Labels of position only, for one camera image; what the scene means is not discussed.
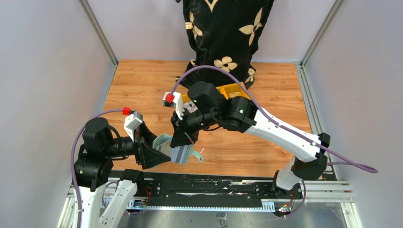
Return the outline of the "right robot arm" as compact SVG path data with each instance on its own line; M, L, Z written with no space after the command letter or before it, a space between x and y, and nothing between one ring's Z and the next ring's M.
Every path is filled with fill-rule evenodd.
M234 132L248 133L266 139L294 155L289 165L276 172L272 194L284 198L301 180L316 181L326 170L328 157L323 146L328 146L329 135L314 135L299 130L272 116L251 99L243 96L226 98L213 84L204 81L192 85L187 92L196 111L187 112L182 95L167 92L165 106L174 106L171 118L173 136L171 148L193 145L199 131L212 125Z

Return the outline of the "green card holder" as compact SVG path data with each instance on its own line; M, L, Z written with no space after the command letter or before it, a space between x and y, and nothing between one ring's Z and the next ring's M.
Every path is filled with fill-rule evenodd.
M191 156L194 156L199 162L204 162L204 157L193 149L193 145L171 147L172 137L168 134L161 134L153 141L153 149L168 155L171 162L177 164L186 164Z

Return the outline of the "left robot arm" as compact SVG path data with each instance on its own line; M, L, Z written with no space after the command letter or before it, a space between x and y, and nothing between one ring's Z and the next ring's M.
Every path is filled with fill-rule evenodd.
M77 207L73 227L116 228L131 198L145 192L143 172L126 169L111 201L100 213L114 158L133 155L144 170L171 161L168 155L152 148L156 135L146 127L141 116L127 116L124 129L127 137L118 134L114 138L112 133L116 133L116 129L103 117L93 118L85 124L84 144L80 146L73 169Z

